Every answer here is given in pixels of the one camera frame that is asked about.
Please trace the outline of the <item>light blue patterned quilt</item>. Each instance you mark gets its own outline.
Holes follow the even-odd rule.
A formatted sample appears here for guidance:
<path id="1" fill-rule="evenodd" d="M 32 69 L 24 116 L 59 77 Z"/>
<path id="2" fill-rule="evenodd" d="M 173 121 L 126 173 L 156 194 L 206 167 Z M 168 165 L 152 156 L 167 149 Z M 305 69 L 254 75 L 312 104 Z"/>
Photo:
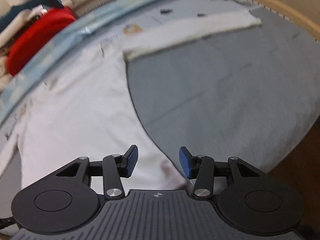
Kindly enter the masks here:
<path id="1" fill-rule="evenodd" d="M 55 35 L 11 80 L 1 94 L 1 124 L 23 98 L 74 47 L 102 27 L 159 0 L 110 0 Z"/>

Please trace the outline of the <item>white t-shirt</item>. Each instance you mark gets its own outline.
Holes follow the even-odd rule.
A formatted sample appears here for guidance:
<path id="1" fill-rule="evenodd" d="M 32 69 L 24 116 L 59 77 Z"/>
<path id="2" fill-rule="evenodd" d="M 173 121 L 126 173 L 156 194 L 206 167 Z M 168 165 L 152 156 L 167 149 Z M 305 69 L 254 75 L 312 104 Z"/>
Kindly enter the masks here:
<path id="1" fill-rule="evenodd" d="M 125 189 L 170 190 L 185 179 L 151 141 L 135 113 L 127 87 L 126 60 L 197 38 L 261 24 L 247 10 L 183 18 L 93 40 L 64 60 L 28 96 L 1 151 L 1 216 L 11 215 L 14 195 L 76 158 L 101 160 L 130 145 L 139 159 Z"/>

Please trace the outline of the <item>white folded blanket stack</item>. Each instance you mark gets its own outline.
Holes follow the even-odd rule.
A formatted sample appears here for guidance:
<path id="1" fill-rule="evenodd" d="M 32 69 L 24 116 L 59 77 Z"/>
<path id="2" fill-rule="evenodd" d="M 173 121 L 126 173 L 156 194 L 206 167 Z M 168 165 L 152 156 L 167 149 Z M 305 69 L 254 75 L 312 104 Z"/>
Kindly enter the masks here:
<path id="1" fill-rule="evenodd" d="M 12 79 L 12 76 L 7 71 L 7 59 L 14 42 L 46 13 L 47 10 L 41 5 L 32 10 L 22 10 L 1 32 L 1 92 L 8 86 Z"/>

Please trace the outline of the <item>red folded blanket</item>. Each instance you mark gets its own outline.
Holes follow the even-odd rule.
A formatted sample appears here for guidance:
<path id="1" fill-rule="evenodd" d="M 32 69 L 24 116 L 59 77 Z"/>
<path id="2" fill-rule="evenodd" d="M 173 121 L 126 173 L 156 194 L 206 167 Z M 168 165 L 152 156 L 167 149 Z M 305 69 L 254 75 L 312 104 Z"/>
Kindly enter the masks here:
<path id="1" fill-rule="evenodd" d="M 46 43 L 74 21 L 69 7 L 50 9 L 14 42 L 6 61 L 8 73 L 18 74 Z"/>

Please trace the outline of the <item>grey printed bed sheet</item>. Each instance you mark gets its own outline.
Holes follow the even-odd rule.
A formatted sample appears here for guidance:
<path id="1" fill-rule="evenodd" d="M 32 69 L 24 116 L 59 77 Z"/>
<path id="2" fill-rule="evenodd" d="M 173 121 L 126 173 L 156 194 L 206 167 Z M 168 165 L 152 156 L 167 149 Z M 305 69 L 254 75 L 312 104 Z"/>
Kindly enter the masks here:
<path id="1" fill-rule="evenodd" d="M 182 145 L 218 161 L 234 155 L 272 170 L 319 116 L 319 43 L 249 0 L 159 0 L 102 27 L 61 58 L 1 124 L 1 151 L 28 96 L 93 40 L 110 42 L 172 20 L 241 10 L 261 24 L 126 60 L 127 87 L 147 136 L 180 175 Z"/>

